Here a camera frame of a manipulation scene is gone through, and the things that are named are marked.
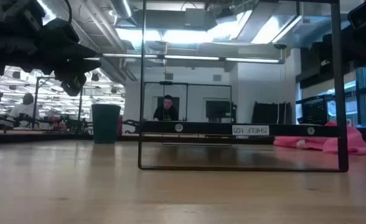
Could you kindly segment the black metal frame shelf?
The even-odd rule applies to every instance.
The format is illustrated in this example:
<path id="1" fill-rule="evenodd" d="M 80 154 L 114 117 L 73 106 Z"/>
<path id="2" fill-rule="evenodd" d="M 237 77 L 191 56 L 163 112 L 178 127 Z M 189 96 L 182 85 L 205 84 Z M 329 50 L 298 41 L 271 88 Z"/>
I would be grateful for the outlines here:
<path id="1" fill-rule="evenodd" d="M 341 18 L 339 0 L 288 0 L 295 2 L 316 2 L 331 6 L 332 19 L 332 73 L 334 75 L 336 126 L 282 125 L 282 124 L 232 124 L 196 123 L 180 121 L 144 121 L 140 118 L 138 140 L 138 168 L 141 170 L 190 170 L 190 171 L 239 171 L 239 172 L 347 172 L 349 153 L 347 152 L 347 125 L 345 113 L 344 79 L 341 56 Z M 199 166 L 145 166 L 142 164 L 143 134 L 204 134 L 233 136 L 305 136 L 330 137 L 337 139 L 338 168 L 336 169 L 298 169 L 281 167 L 199 167 Z"/>

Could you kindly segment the dark green cup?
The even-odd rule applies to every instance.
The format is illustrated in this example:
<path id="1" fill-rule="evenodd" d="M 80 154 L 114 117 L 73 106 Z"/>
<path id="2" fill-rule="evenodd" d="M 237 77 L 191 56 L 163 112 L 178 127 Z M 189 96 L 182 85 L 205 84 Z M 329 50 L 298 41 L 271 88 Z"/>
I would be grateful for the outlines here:
<path id="1" fill-rule="evenodd" d="M 94 142 L 113 144 L 118 135 L 121 107 L 111 104 L 94 104 L 91 108 Z"/>

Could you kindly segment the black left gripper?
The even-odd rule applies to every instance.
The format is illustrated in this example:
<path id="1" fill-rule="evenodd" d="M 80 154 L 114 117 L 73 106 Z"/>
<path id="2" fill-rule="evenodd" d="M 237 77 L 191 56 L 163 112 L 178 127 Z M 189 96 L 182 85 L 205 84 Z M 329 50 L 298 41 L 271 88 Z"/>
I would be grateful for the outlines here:
<path id="1" fill-rule="evenodd" d="M 7 66 L 30 72 L 55 73 L 69 96 L 78 96 L 86 83 L 86 73 L 101 66 L 92 58 L 97 51 L 58 35 L 41 33 L 42 17 L 8 17 L 0 21 L 0 75 Z"/>

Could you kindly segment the long ceiling light tube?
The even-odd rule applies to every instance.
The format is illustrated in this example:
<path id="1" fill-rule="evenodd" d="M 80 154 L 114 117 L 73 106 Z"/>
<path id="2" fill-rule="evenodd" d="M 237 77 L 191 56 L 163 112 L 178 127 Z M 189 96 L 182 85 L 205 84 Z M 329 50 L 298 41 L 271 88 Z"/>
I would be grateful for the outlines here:
<path id="1" fill-rule="evenodd" d="M 142 58 L 141 54 L 115 54 L 105 53 L 102 57 L 116 57 L 116 58 Z M 238 62 L 238 63 L 283 63 L 280 59 L 268 58 L 236 58 L 236 57 L 209 57 L 209 56 L 188 56 L 188 55 L 162 55 L 162 54 L 144 54 L 145 59 L 159 59 L 159 60 L 204 60 L 214 62 Z"/>

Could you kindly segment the black monitor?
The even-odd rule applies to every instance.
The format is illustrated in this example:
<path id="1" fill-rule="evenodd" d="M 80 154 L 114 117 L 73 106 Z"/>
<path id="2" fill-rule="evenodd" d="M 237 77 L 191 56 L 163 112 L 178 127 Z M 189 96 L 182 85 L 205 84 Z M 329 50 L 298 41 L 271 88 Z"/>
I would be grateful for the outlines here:
<path id="1" fill-rule="evenodd" d="M 207 118 L 229 118 L 231 115 L 229 101 L 206 101 L 205 115 Z"/>

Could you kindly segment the pink fuzzy cloth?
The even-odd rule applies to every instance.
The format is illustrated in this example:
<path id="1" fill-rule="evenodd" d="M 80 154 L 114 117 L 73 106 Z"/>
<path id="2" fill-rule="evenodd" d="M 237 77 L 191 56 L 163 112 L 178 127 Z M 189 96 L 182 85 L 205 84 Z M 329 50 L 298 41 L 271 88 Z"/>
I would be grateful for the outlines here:
<path id="1" fill-rule="evenodd" d="M 337 154 L 337 138 L 278 136 L 273 141 L 275 146 L 291 147 L 297 149 L 319 150 L 324 153 Z M 349 154 L 366 155 L 366 142 L 362 134 L 353 126 L 347 126 L 347 150 Z"/>

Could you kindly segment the person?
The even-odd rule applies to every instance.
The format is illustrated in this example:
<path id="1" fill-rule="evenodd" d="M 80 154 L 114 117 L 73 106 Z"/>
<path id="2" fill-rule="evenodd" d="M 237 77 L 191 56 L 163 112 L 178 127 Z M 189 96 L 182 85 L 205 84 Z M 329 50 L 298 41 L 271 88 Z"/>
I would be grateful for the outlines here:
<path id="1" fill-rule="evenodd" d="M 39 107 L 34 104 L 34 97 L 31 93 L 23 96 L 22 103 L 13 107 L 9 113 L 18 123 L 18 128 L 31 128 L 35 119 L 40 118 Z"/>
<path id="2" fill-rule="evenodd" d="M 179 120 L 178 110 L 173 104 L 173 97 L 171 95 L 164 96 L 163 105 L 157 107 L 152 118 L 158 121 Z"/>

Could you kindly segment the black mesh crate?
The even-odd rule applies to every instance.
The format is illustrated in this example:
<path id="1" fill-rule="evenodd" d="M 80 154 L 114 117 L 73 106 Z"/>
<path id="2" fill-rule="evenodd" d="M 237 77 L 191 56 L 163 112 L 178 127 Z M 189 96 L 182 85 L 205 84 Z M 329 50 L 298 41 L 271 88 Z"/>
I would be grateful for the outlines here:
<path id="1" fill-rule="evenodd" d="M 329 120 L 327 103 L 334 100 L 333 95 L 318 95 L 299 100 L 302 115 L 298 118 L 301 124 L 325 125 Z"/>

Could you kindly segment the black flat panel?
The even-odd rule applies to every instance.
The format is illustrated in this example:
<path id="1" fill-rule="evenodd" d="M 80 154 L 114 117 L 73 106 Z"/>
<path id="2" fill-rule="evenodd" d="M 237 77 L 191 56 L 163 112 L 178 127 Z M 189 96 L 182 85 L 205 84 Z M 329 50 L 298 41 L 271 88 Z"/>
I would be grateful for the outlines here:
<path id="1" fill-rule="evenodd" d="M 251 122 L 253 124 L 292 124 L 290 103 L 255 102 Z"/>

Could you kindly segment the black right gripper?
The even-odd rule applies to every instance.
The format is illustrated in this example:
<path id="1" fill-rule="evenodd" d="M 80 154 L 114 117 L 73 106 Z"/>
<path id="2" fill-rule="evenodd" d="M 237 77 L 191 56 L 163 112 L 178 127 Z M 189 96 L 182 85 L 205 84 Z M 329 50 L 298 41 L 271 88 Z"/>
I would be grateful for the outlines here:
<path id="1" fill-rule="evenodd" d="M 366 62 L 366 26 L 355 30 L 348 26 L 341 32 L 342 63 Z"/>

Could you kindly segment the black table edge rail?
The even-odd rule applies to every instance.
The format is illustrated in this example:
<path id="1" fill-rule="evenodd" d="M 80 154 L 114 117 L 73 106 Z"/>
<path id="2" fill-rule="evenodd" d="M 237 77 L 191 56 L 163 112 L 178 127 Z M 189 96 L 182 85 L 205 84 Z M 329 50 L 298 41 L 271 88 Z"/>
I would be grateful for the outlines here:
<path id="1" fill-rule="evenodd" d="M 0 144 L 64 140 L 92 141 L 93 136 L 79 134 L 0 134 Z M 143 137 L 142 142 L 181 142 L 199 144 L 273 144 L 274 140 L 275 138 L 270 136 L 248 139 L 145 136 Z"/>

